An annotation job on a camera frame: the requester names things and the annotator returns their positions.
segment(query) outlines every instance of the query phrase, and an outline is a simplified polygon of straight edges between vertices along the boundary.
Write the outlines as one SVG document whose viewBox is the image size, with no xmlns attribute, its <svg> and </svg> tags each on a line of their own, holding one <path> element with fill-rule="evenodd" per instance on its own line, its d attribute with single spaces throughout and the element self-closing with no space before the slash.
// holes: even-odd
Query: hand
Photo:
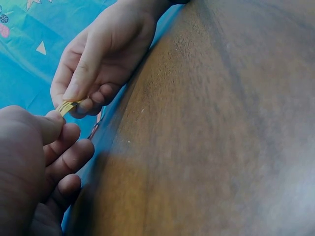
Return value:
<svg viewBox="0 0 315 236">
<path fill-rule="evenodd" d="M 157 19 L 117 2 L 66 47 L 51 86 L 54 106 L 85 99 L 72 115 L 97 115 L 108 105 L 147 52 Z"/>
<path fill-rule="evenodd" d="M 0 235 L 61 235 L 65 210 L 81 180 L 73 173 L 92 157 L 75 124 L 57 112 L 36 117 L 19 107 L 0 110 Z"/>
</svg>

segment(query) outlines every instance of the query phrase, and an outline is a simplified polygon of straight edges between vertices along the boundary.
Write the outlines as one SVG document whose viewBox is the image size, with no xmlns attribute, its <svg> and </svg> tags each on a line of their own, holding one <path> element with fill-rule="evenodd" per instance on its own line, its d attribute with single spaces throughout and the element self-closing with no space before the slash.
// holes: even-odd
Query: knuckle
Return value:
<svg viewBox="0 0 315 236">
<path fill-rule="evenodd" d="M 77 65 L 77 71 L 79 71 L 80 73 L 88 73 L 90 71 L 90 67 L 89 67 L 89 64 L 84 61 L 84 60 L 81 60 L 79 61 L 78 65 Z"/>
</svg>

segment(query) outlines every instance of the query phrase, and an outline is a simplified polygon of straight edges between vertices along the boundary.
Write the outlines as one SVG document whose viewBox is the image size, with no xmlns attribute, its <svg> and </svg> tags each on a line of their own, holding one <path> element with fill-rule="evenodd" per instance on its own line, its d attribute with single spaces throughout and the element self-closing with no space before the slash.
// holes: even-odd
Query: wood grain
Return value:
<svg viewBox="0 0 315 236">
<path fill-rule="evenodd" d="M 192 1 L 108 124 L 69 231 L 315 235 L 314 114 L 315 1 Z"/>
</svg>

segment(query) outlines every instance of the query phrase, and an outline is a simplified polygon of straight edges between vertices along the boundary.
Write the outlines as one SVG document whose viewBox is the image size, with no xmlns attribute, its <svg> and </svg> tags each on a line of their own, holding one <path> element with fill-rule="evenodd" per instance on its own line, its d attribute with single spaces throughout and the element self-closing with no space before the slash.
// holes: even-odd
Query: fingernail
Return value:
<svg viewBox="0 0 315 236">
<path fill-rule="evenodd" d="M 63 95 L 64 100 L 71 100 L 76 97 L 79 93 L 79 86 L 77 84 L 69 85 Z"/>
<path fill-rule="evenodd" d="M 81 107 L 81 106 L 78 106 L 77 109 L 76 109 L 76 112 L 79 114 L 79 115 L 84 115 L 87 111 Z"/>
</svg>

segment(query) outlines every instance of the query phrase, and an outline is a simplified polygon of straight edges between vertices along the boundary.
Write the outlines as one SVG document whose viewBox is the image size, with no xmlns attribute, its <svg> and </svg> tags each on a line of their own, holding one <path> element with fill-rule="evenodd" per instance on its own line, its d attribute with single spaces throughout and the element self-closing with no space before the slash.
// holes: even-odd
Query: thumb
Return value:
<svg viewBox="0 0 315 236">
<path fill-rule="evenodd" d="M 45 117 L 36 116 L 44 145 L 58 139 L 64 125 L 64 119 L 59 112 L 51 111 Z"/>
<path fill-rule="evenodd" d="M 89 33 L 86 46 L 63 95 L 63 100 L 79 101 L 86 98 L 97 78 L 103 57 L 104 42 L 101 39 L 100 35 Z"/>
</svg>

